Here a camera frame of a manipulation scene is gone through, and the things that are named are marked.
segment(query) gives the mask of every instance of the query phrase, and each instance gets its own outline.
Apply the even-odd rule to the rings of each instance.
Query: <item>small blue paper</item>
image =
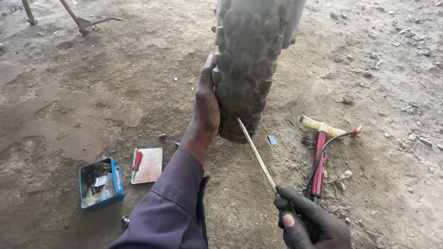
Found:
[[[274,136],[268,136],[268,139],[271,145],[277,144],[277,140]]]

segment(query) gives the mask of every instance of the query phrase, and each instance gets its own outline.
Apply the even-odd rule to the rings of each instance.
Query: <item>dirt ground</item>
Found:
[[[274,180],[301,191],[315,131],[300,116],[345,130],[363,125],[358,138],[327,149],[325,181],[354,174],[342,181],[345,191],[326,183],[320,200],[349,219],[358,249],[443,247],[443,5],[436,3],[308,1],[297,42],[279,58],[255,145]],[[216,51],[214,0],[70,5],[86,19],[123,22],[83,36],[56,0],[31,3],[35,26],[25,11],[13,12],[20,1],[0,0],[4,248],[106,248],[118,238],[121,216],[150,188],[130,184],[134,147],[166,133],[166,165],[192,117],[199,69]],[[410,101],[420,113],[405,111]],[[109,156],[122,164],[126,196],[84,211],[78,169]],[[210,248],[284,248],[272,190],[249,146],[217,137],[204,167]]]

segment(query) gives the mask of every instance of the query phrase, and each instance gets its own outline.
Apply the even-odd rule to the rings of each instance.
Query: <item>purple sleeve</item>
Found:
[[[109,249],[206,249],[195,214],[203,174],[197,159],[175,151],[131,212],[128,229]]]

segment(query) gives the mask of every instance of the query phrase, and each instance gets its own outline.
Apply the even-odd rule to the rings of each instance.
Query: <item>hand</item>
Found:
[[[180,142],[179,150],[195,157],[201,164],[205,160],[209,143],[218,132],[220,109],[212,90],[214,54],[210,54],[200,70],[200,80],[194,99],[194,117]]]
[[[301,215],[309,235],[294,214],[283,213],[283,239],[290,249],[352,249],[348,226],[332,217],[295,190],[276,187],[282,198],[292,203],[294,211]]]
[[[199,129],[211,132],[212,138],[220,125],[220,109],[212,89],[212,69],[215,68],[214,54],[209,54],[206,63],[200,70],[200,80],[194,99],[193,122]]]

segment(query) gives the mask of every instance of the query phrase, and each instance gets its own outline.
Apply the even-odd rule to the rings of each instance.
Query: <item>blue tin box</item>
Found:
[[[124,189],[120,163],[105,158],[80,168],[82,208],[97,211],[123,200]]]

